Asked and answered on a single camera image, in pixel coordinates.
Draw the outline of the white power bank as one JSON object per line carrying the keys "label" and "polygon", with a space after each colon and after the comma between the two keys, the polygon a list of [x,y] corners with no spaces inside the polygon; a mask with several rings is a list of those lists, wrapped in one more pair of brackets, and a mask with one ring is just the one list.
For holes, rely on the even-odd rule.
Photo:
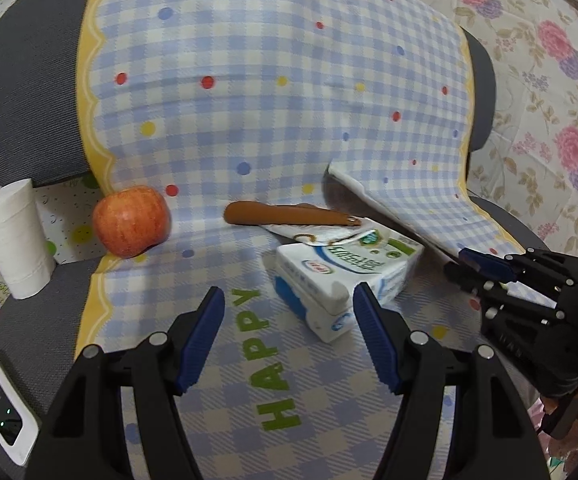
{"label": "white power bank", "polygon": [[39,421],[0,364],[0,446],[23,467],[39,435]]}

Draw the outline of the white milk carton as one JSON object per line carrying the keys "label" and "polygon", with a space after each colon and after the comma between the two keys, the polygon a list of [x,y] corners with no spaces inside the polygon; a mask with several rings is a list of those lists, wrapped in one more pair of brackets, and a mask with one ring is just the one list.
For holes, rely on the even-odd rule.
{"label": "white milk carton", "polygon": [[381,302],[403,292],[423,245],[384,226],[353,242],[293,243],[275,253],[275,289],[321,341],[332,342],[355,325],[353,294],[365,283]]}

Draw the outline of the red apple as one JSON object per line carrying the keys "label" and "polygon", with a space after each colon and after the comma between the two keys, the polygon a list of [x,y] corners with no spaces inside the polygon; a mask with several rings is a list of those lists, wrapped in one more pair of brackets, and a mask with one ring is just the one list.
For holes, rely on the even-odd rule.
{"label": "red apple", "polygon": [[100,200],[92,212],[92,227],[108,252],[129,259],[167,239],[171,213],[154,188],[133,186]]}

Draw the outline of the white tissue roll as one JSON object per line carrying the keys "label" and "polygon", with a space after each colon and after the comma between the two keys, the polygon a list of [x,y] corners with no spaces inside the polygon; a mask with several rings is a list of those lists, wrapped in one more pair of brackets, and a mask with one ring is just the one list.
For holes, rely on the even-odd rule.
{"label": "white tissue roll", "polygon": [[30,179],[0,188],[0,274],[16,299],[38,294],[50,281],[50,255]]}

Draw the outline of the blue checkered cloth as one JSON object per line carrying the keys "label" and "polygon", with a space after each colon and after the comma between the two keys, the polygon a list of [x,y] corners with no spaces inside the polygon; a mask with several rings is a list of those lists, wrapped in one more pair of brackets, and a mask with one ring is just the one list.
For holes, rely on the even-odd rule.
{"label": "blue checkered cloth", "polygon": [[279,239],[235,200],[380,212],[433,252],[519,245],[466,188],[475,75],[463,29],[419,0],[88,0],[77,115],[106,194],[162,193],[171,234],[104,258],[79,344],[130,348],[225,292],[177,406],[208,479],[368,479],[399,400],[352,315],[319,340],[275,292]]}

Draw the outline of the black office chair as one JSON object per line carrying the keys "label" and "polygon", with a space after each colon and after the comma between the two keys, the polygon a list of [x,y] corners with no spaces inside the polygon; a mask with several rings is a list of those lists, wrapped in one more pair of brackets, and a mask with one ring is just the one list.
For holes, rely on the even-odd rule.
{"label": "black office chair", "polygon": [[325,479],[359,437],[302,393],[354,399],[327,358],[282,326],[267,260],[280,238],[231,226],[234,200],[322,203],[321,179],[450,255],[518,252],[469,200],[478,110],[467,35],[418,0],[44,0],[0,30],[0,180],[24,159],[92,171],[106,192],[167,197],[171,234],[141,262],[102,260],[80,354],[42,424],[31,479],[129,479],[121,392],[135,394],[151,479]]}

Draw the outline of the floral plastic wall sheet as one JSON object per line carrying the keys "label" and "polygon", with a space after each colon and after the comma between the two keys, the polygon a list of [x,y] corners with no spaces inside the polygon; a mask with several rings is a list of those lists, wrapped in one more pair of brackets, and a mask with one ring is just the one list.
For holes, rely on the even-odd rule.
{"label": "floral plastic wall sheet", "polygon": [[578,4],[420,0],[485,47],[496,77],[493,130],[468,188],[578,256]]}

